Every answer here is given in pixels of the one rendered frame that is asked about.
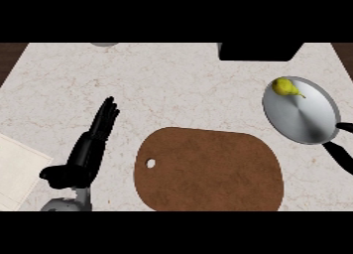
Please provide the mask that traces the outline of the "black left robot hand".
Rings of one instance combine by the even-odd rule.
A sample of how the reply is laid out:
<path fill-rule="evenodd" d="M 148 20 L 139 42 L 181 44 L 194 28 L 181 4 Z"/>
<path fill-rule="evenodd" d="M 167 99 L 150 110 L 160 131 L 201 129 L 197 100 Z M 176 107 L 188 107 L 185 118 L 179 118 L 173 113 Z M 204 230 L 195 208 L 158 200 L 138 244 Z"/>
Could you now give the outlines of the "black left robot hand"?
<path fill-rule="evenodd" d="M 49 182 L 54 189 L 91 187 L 98 175 L 105 145 L 119 114 L 120 109 L 111 96 L 104 101 L 91 128 L 76 143 L 67 163 L 46 167 L 40 172 L 40 178 Z"/>

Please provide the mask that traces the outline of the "black appliance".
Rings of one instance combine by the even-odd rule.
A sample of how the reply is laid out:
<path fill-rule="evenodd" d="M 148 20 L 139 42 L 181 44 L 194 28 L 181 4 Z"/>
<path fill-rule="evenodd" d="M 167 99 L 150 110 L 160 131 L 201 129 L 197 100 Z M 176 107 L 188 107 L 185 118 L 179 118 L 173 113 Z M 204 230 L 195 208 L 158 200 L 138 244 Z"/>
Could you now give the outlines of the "black appliance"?
<path fill-rule="evenodd" d="M 303 43 L 219 43 L 222 61 L 288 62 Z"/>

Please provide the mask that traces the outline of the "yellow pear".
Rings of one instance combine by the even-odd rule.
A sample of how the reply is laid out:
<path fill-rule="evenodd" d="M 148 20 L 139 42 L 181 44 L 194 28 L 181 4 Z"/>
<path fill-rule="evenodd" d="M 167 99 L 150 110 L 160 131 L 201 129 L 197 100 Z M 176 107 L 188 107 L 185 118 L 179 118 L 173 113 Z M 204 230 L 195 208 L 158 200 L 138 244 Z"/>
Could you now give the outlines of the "yellow pear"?
<path fill-rule="evenodd" d="M 272 90 L 278 95 L 288 96 L 288 95 L 300 95 L 305 97 L 302 94 L 297 86 L 293 84 L 293 81 L 281 77 L 272 82 Z"/>

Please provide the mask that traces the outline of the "brown wooden cutting board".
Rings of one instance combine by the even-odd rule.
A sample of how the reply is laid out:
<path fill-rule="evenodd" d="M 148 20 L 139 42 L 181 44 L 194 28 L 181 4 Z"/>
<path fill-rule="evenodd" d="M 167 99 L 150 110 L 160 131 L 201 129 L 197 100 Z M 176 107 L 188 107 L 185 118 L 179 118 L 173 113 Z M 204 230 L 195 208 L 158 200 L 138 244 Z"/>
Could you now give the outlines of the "brown wooden cutting board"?
<path fill-rule="evenodd" d="M 135 186 L 156 210 L 277 210 L 284 197 L 280 162 L 260 138 L 176 127 L 141 145 Z"/>

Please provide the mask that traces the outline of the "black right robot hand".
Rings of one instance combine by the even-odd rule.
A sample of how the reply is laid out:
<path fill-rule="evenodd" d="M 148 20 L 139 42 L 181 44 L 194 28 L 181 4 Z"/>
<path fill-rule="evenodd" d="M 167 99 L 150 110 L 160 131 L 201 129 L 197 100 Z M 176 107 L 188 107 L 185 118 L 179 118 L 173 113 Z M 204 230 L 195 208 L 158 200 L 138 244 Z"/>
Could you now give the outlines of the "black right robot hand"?
<path fill-rule="evenodd" d="M 353 123 L 340 122 L 336 127 L 353 134 Z"/>

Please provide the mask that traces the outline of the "pale beige placemat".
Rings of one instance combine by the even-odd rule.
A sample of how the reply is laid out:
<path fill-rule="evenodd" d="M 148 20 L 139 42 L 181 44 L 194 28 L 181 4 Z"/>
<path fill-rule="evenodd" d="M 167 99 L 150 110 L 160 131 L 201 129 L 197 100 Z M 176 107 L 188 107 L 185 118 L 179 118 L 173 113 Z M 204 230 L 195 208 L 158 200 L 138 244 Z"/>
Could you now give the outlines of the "pale beige placemat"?
<path fill-rule="evenodd" d="M 17 211 L 54 158 L 0 133 L 0 211 Z"/>

